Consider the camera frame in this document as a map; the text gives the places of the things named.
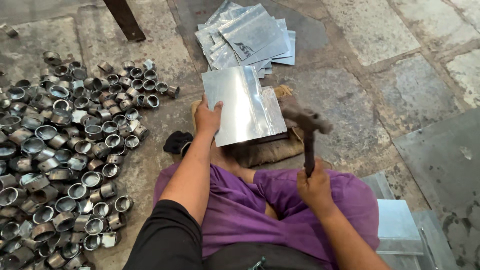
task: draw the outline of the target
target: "wooden post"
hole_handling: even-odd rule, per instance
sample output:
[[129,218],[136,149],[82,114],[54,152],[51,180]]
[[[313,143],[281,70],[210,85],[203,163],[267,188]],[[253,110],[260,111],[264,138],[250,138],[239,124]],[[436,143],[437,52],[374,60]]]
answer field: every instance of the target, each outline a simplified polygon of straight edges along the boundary
[[103,0],[103,2],[107,5],[113,18],[115,18],[115,21],[117,21],[120,29],[129,41],[146,39],[126,0]]

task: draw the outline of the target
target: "purple pants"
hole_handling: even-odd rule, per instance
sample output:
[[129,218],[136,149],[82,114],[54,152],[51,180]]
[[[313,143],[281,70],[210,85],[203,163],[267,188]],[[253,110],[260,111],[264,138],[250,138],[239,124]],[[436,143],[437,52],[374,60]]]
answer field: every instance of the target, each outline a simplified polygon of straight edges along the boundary
[[[154,190],[154,206],[180,163],[162,170]],[[297,193],[298,170],[258,170],[253,184],[210,165],[210,196],[202,224],[203,257],[237,242],[292,247],[338,269],[323,228]],[[378,205],[373,191],[351,173],[327,170],[332,197],[360,236],[375,250],[379,245]],[[280,219],[265,215],[268,202]]]

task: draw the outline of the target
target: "pile of metal rings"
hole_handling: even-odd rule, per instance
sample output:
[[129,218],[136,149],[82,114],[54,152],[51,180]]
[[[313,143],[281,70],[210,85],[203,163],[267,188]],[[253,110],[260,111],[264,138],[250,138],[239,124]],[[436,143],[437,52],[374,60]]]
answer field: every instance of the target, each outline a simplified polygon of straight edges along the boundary
[[115,74],[102,61],[105,78],[54,52],[44,61],[38,85],[0,89],[0,269],[92,270],[83,251],[115,246],[133,206],[112,180],[150,133],[136,108],[180,88],[159,82],[151,60]]

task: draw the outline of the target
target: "hammer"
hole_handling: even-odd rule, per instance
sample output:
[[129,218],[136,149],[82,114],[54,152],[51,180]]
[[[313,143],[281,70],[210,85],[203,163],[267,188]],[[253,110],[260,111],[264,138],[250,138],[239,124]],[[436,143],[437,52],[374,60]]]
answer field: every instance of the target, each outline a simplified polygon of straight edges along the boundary
[[297,104],[286,104],[282,108],[282,115],[284,118],[295,121],[304,132],[305,163],[303,166],[305,167],[307,177],[310,177],[315,168],[315,154],[313,152],[314,131],[318,130],[321,134],[329,134],[333,129],[333,125],[327,120],[321,120],[318,113],[310,109],[301,108]]

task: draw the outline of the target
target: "dirty floor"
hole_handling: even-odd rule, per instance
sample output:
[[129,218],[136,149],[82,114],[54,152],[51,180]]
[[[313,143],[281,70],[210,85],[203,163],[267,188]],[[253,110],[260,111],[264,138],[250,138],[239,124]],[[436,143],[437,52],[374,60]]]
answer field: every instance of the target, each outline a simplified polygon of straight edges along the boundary
[[[41,54],[56,51],[100,75],[105,60],[140,64],[153,59],[163,80],[181,86],[180,98],[162,99],[143,111],[151,135],[127,156],[117,181],[135,199],[123,239],[111,249],[87,254],[98,270],[121,269],[151,212],[161,169],[173,163],[163,152],[169,134],[192,132],[190,104],[203,91],[206,61],[195,41],[223,0],[130,0],[147,39],[127,42],[102,1],[3,0],[0,23],[19,37],[0,35],[0,87],[19,79],[37,81]],[[273,65],[263,86],[285,84],[300,104],[335,123],[318,136],[317,153],[339,171],[358,177],[384,171],[397,199],[410,209],[429,209],[392,143],[409,132],[480,106],[480,3],[468,0],[234,0],[258,2],[297,33],[295,66]],[[261,168],[299,168],[296,156]]]

